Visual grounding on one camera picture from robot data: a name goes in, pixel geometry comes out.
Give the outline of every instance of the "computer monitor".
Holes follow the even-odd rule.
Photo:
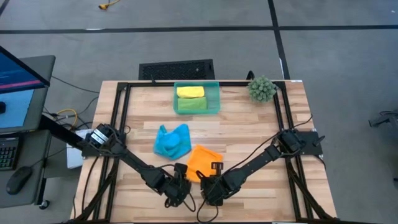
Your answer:
[[[0,46],[0,93],[50,86],[50,82]]]

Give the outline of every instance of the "black grate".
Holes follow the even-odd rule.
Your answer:
[[[139,65],[139,80],[214,80],[213,60],[145,63]]]

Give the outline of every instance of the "orange cloth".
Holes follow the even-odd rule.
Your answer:
[[[193,182],[200,182],[196,173],[197,170],[202,172],[206,177],[215,175],[216,170],[211,168],[211,163],[222,161],[223,155],[213,152],[201,145],[196,145],[187,162],[187,179]]]

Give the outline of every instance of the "wooden tabletop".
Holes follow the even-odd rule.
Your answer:
[[[100,123],[110,123],[117,83],[117,81],[103,82],[93,127]],[[310,117],[310,108],[303,83],[286,81],[286,86],[294,123],[306,121]],[[154,140],[162,124],[168,131],[180,124],[187,124],[192,146],[201,144],[223,154],[225,170],[247,157],[261,142],[279,131],[274,103],[252,103],[245,87],[221,87],[221,110],[216,115],[177,115],[173,110],[173,94],[173,87],[132,88],[126,120],[131,132],[127,135],[126,144],[131,152],[148,164],[160,166],[175,162],[186,163],[190,156],[187,154],[177,161],[169,161],[154,154]],[[281,96],[279,93],[282,115],[287,127]],[[119,117],[123,99],[122,94]],[[312,121],[299,127],[304,131],[312,128]],[[309,191],[325,211],[335,217],[336,212],[323,164],[313,156],[302,156],[302,160]],[[77,215],[81,213],[83,189],[93,161],[93,158],[85,160],[81,170],[75,199]],[[97,191],[101,166],[102,158],[98,159],[88,182],[85,206]],[[302,194],[299,190],[297,192],[301,213],[305,217]],[[203,201],[199,184],[192,185],[191,193],[198,207]],[[104,217],[107,195],[105,193],[101,204],[100,217]],[[112,222],[195,222],[197,220],[196,212],[190,212],[184,204],[178,208],[165,208],[164,201],[164,195],[159,196],[153,192],[137,172],[123,162],[120,163]],[[189,197],[186,202],[192,206]],[[215,213],[215,207],[205,205],[200,217],[202,220],[208,220]],[[293,220],[295,217],[285,162],[283,159],[278,159],[250,176],[236,195],[225,200],[224,205],[219,208],[215,222]]]

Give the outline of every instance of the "succulent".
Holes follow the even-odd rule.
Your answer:
[[[264,76],[255,78],[248,85],[250,99],[253,102],[266,103],[272,100],[272,97],[276,93],[275,88],[275,84],[268,78]]]

